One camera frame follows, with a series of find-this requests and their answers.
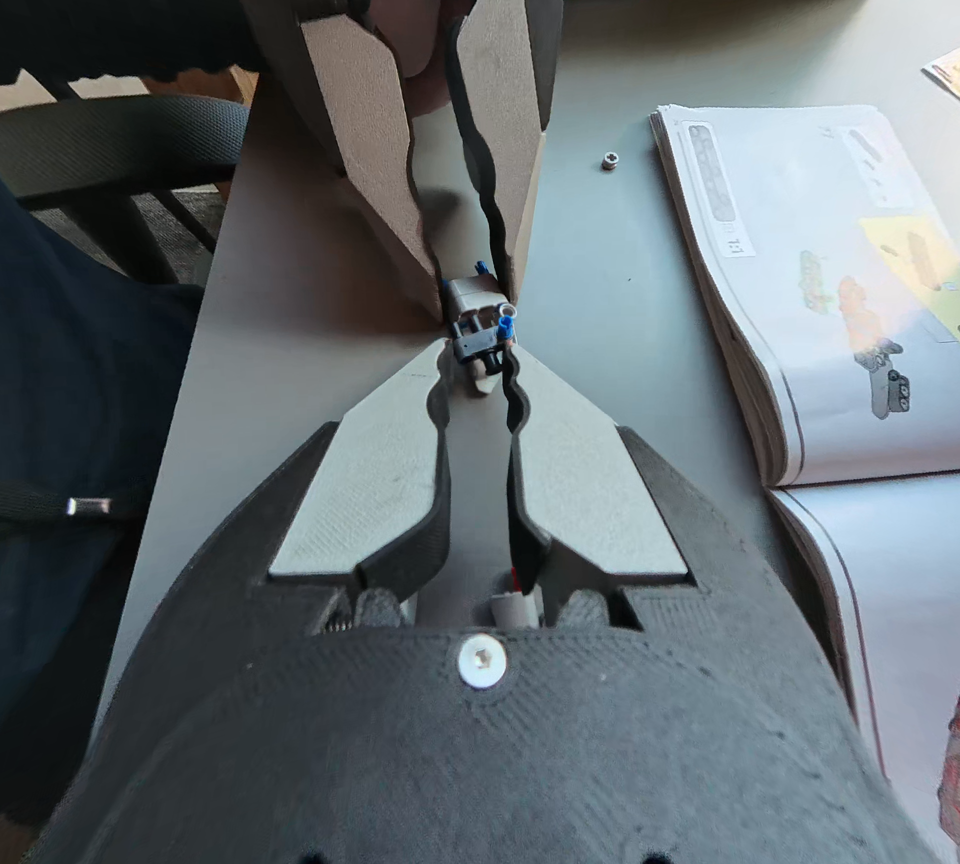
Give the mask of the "person's dark blue clothing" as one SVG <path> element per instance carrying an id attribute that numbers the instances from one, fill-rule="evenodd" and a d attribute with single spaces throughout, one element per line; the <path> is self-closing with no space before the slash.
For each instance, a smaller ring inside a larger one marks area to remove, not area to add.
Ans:
<path id="1" fill-rule="evenodd" d="M 95 261 L 1 189 L 1 477 L 155 486 L 203 290 Z M 35 838 L 87 750 L 146 516 L 2 525 L 2 832 Z"/>

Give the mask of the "red patterned object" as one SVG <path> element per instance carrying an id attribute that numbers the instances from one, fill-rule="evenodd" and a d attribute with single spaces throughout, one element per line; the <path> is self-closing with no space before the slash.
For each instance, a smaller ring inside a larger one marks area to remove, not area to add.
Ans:
<path id="1" fill-rule="evenodd" d="M 939 823 L 959 853 L 959 699 L 947 725 L 947 739 L 937 796 Z"/>

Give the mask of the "black drawstring with metal tip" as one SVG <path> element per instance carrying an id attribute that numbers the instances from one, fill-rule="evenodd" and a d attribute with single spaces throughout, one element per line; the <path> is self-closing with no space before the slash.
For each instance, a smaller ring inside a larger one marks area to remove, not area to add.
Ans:
<path id="1" fill-rule="evenodd" d="M 81 496 L 3 481 L 1 522 L 16 527 L 64 522 L 136 522 L 146 517 L 153 492 L 154 485 L 145 483 L 106 496 Z"/>

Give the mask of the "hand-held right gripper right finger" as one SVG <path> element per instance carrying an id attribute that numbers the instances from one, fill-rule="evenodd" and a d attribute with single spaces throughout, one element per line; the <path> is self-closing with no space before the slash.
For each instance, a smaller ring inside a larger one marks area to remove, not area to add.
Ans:
<path id="1" fill-rule="evenodd" d="M 525 348 L 505 354 L 510 559 L 524 594 L 672 585 L 690 570 L 618 425 Z"/>

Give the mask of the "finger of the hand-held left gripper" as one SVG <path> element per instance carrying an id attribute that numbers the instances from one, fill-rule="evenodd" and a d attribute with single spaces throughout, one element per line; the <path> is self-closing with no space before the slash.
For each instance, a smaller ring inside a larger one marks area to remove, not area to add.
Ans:
<path id="1" fill-rule="evenodd" d="M 398 59 L 378 33 L 345 14 L 299 29 L 355 203 L 405 297 L 439 322 L 440 278 L 413 183 L 413 135 Z"/>
<path id="2" fill-rule="evenodd" d="M 503 293 L 517 301 L 546 141 L 525 0 L 476 0 L 452 26 L 446 67 L 490 258 Z"/>

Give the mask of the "black mesh office chair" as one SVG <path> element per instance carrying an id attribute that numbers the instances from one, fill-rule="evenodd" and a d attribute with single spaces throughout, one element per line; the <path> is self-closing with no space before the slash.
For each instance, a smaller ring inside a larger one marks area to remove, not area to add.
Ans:
<path id="1" fill-rule="evenodd" d="M 135 197 L 157 199 L 206 250 L 215 238 L 173 191 L 230 181 L 250 110 L 198 95 L 73 98 L 3 111 L 2 182 L 27 210 L 60 210 L 130 278 L 174 284 Z"/>

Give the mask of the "small grey lego assembly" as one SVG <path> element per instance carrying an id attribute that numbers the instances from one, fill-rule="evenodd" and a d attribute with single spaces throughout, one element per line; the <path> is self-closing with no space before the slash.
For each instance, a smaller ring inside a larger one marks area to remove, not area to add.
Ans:
<path id="1" fill-rule="evenodd" d="M 486 398 L 499 383 L 505 354 L 517 342 L 517 307 L 482 260 L 474 275 L 445 280 L 443 290 L 454 358 L 474 394 Z"/>

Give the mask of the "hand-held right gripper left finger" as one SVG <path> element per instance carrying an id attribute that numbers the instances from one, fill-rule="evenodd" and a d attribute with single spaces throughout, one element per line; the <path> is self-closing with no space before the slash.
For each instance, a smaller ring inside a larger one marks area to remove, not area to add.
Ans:
<path id="1" fill-rule="evenodd" d="M 448 341 L 437 339 L 345 413 L 269 567 L 356 593 L 415 595 L 450 552 Z"/>

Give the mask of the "small printed leaflet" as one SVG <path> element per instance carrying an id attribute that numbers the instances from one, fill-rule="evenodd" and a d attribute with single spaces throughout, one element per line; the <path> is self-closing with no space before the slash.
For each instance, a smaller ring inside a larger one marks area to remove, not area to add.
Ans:
<path id="1" fill-rule="evenodd" d="M 959 100 L 959 48 L 943 54 L 921 68 L 921 72 L 938 87 Z"/>

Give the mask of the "open lego instruction booklet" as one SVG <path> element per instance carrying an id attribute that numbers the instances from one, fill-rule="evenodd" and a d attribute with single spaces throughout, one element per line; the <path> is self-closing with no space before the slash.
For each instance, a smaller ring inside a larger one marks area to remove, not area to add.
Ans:
<path id="1" fill-rule="evenodd" d="M 941 862 L 959 673 L 958 252 L 875 107 L 650 117 L 760 480 L 868 751 Z"/>

